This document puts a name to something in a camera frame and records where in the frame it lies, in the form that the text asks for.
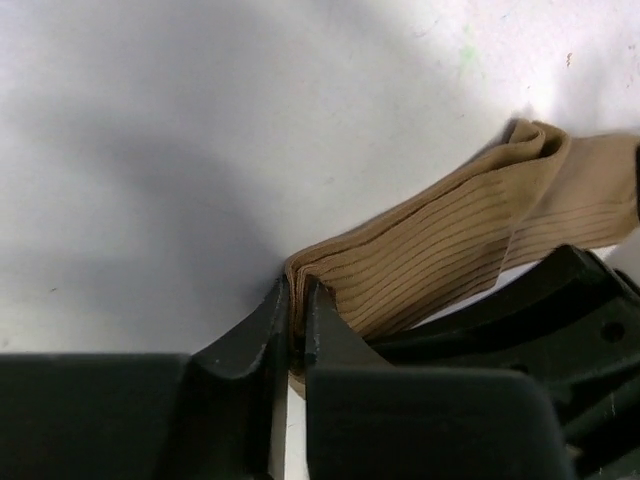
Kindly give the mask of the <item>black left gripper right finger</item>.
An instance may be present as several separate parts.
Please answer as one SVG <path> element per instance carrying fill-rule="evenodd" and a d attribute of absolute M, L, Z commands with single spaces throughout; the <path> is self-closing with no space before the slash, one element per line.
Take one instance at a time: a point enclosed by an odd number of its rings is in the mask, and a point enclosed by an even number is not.
<path fill-rule="evenodd" d="M 313 479 L 571 479 L 545 392 L 509 370 L 396 367 L 312 280 L 305 339 Z"/>

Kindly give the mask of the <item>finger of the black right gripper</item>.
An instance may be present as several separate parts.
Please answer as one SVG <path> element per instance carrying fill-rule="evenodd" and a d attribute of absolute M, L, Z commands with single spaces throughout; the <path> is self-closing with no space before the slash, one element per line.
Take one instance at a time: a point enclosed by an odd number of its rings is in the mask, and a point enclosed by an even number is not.
<path fill-rule="evenodd" d="M 579 477 L 639 476 L 639 284 L 562 245 L 500 290 L 370 341 L 394 365 L 497 368 L 548 392 Z"/>

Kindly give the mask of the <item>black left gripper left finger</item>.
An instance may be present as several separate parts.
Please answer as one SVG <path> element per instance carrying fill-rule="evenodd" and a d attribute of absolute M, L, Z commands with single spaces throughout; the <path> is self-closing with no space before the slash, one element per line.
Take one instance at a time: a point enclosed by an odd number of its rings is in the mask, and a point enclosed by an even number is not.
<path fill-rule="evenodd" d="M 280 479 L 289 286 L 186 354 L 5 354 L 5 479 Z"/>

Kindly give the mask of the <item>tan ribbed sock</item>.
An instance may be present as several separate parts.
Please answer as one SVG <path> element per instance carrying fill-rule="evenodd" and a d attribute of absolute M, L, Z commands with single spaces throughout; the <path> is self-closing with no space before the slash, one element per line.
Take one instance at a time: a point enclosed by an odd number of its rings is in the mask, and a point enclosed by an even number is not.
<path fill-rule="evenodd" d="M 346 324 L 374 339 L 493 287 L 563 243 L 616 245 L 639 225 L 639 138 L 574 137 L 515 121 L 506 139 L 361 226 L 292 255 L 290 383 L 305 391 L 305 306 L 312 279 Z"/>

